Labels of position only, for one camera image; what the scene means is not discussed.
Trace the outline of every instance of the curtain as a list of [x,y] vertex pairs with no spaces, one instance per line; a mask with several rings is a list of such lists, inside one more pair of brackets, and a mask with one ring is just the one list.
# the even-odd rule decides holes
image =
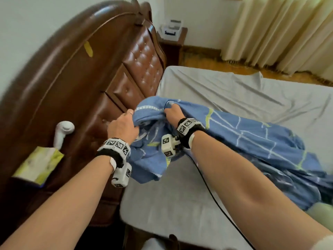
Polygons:
[[333,81],[333,0],[243,0],[221,57]]

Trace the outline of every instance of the person's left arm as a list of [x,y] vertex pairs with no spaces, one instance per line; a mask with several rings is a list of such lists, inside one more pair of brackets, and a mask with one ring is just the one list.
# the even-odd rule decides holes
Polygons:
[[[139,134],[133,110],[112,121],[109,138],[131,144]],[[105,185],[113,173],[110,157],[94,158],[40,206],[0,247],[11,249],[74,249],[88,226]]]

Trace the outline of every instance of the black cable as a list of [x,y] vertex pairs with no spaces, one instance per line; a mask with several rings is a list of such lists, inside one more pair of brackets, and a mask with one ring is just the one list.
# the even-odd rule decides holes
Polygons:
[[189,156],[189,158],[193,161],[194,165],[196,166],[196,168],[199,171],[199,174],[201,175],[201,178],[203,179],[203,182],[205,183],[211,197],[213,198],[214,202],[216,203],[216,205],[220,208],[220,210],[222,211],[222,213],[227,217],[227,219],[230,221],[230,223],[236,228],[236,230],[240,233],[240,235],[242,235],[242,237],[245,239],[245,241],[250,245],[250,247],[252,247],[253,250],[255,250],[254,246],[251,244],[251,242],[245,237],[245,235],[239,230],[239,228],[235,225],[235,223],[231,220],[231,218],[229,218],[229,216],[224,212],[224,210],[221,208],[221,206],[218,204],[218,202],[216,201],[215,197],[213,196],[212,192],[210,191],[208,184],[206,183],[200,169],[198,168],[197,164],[195,163],[195,161]]

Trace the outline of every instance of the hand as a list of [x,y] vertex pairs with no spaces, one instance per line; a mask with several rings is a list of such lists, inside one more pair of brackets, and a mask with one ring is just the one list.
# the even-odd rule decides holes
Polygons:
[[117,120],[112,121],[108,126],[108,138],[122,139],[129,145],[133,143],[139,135],[139,126],[133,124],[134,111],[129,109],[123,113]]
[[181,111],[181,108],[178,104],[173,104],[170,109],[164,109],[164,113],[166,114],[166,118],[169,121],[170,124],[172,124],[173,127],[177,129],[178,122],[185,118],[183,112]]

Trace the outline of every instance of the wall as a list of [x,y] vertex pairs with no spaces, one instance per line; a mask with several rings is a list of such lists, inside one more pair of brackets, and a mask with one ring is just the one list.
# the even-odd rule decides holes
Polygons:
[[184,20],[185,45],[221,49],[233,31],[241,1],[164,0],[166,19]]
[[[57,29],[89,6],[102,1],[105,0],[0,0],[0,97]],[[164,1],[149,1],[158,25],[164,19]]]

